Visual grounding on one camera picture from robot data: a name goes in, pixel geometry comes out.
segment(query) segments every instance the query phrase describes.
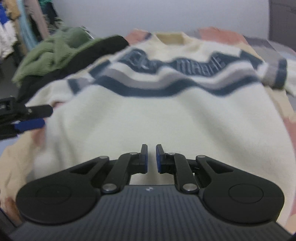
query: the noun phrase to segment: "light blue garment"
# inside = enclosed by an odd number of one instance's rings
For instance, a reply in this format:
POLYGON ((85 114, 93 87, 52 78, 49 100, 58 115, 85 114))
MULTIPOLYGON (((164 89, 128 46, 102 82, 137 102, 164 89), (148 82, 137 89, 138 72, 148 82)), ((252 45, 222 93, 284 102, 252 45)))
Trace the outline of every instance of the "light blue garment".
POLYGON ((28 51, 31 51, 37 44, 38 41, 36 36, 34 35, 30 25, 27 22, 27 14, 25 12, 25 6, 23 4, 23 0, 17 0, 17 6, 20 10, 20 34, 25 42, 28 51))

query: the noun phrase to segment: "blue clothing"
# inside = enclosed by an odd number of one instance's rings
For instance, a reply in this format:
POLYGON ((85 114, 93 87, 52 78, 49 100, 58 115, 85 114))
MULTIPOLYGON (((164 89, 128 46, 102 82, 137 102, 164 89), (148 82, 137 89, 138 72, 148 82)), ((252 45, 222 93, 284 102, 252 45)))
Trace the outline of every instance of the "blue clothing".
POLYGON ((0 23, 4 26, 5 23, 8 22, 8 17, 6 16, 5 9, 2 5, 2 2, 0 2, 0 23))
POLYGON ((27 14, 25 12, 25 6, 23 4, 23 0, 17 0, 17 6, 20 11, 20 17, 19 17, 20 34, 24 40, 27 50, 31 51, 38 44, 38 41, 31 29, 31 26, 27 22, 27 14))

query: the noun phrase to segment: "black garment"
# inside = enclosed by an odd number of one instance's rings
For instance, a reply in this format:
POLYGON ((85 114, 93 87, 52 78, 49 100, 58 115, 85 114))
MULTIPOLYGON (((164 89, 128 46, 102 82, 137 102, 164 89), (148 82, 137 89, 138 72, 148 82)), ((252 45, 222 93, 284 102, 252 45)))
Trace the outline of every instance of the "black garment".
POLYGON ((32 27, 32 31, 33 31, 33 33, 35 34, 35 36, 36 36, 38 42, 41 42, 43 39, 42 39, 41 34, 40 34, 40 32, 39 32, 39 29, 38 29, 37 23, 35 22, 35 20, 32 18, 31 15, 29 15, 28 18, 29 18, 29 21, 30 21, 30 23, 31 23, 31 27, 32 27))
POLYGON ((57 13, 51 2, 47 2, 41 6, 42 12, 47 15, 50 24, 54 24, 57 13))
POLYGON ((26 76, 22 79, 22 85, 17 97, 18 103, 27 103, 39 89, 50 82, 74 74, 86 68, 98 58, 108 54, 115 54, 127 46, 128 42, 121 36, 103 39, 88 49, 77 53, 63 69, 57 69, 44 76, 26 76))

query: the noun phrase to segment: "beige clothing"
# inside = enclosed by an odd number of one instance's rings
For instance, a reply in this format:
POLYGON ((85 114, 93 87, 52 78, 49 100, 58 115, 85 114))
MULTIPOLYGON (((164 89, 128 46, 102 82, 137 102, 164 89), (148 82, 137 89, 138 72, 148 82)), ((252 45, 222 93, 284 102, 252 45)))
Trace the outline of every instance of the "beige clothing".
POLYGON ((2 2, 11 19, 16 20, 20 16, 20 11, 18 9, 16 0, 2 0, 2 2))
POLYGON ((26 6, 27 14, 31 15, 36 22, 42 39, 46 39, 49 36, 49 32, 38 0, 24 0, 24 5, 26 6))

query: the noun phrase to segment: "hanging clothes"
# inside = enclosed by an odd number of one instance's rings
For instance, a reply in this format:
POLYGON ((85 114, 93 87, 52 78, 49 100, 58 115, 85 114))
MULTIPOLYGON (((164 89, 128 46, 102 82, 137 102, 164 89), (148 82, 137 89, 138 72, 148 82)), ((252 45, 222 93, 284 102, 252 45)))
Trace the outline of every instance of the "hanging clothes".
POLYGON ((38 0, 24 0, 24 5, 27 14, 30 15, 37 24, 42 39, 46 39, 49 36, 49 32, 38 0))
POLYGON ((25 56, 28 52, 25 42, 22 38, 22 35, 20 33, 20 24, 19 24, 19 16, 20 16, 20 11, 17 6, 16 0, 2 0, 3 7, 6 10, 6 15, 9 16, 13 22, 13 26, 16 32, 17 40, 18 40, 18 45, 21 51, 21 55, 25 56))
POLYGON ((26 14, 25 6, 22 0, 17 0, 17 6, 20 10, 20 17, 19 17, 20 34, 22 39, 25 42, 27 50, 31 51, 38 44, 38 41, 34 36, 31 27, 28 25, 27 14, 26 14))
POLYGON ((12 20, 16 20, 20 16, 16 0, 2 0, 2 3, 6 8, 6 13, 9 14, 12 20))
POLYGON ((8 35, 0 23, 0 60, 6 58, 13 52, 13 48, 9 43, 8 35))
POLYGON ((6 58, 13 52, 13 45, 17 42, 12 21, 6 15, 0 2, 0 59, 6 58))

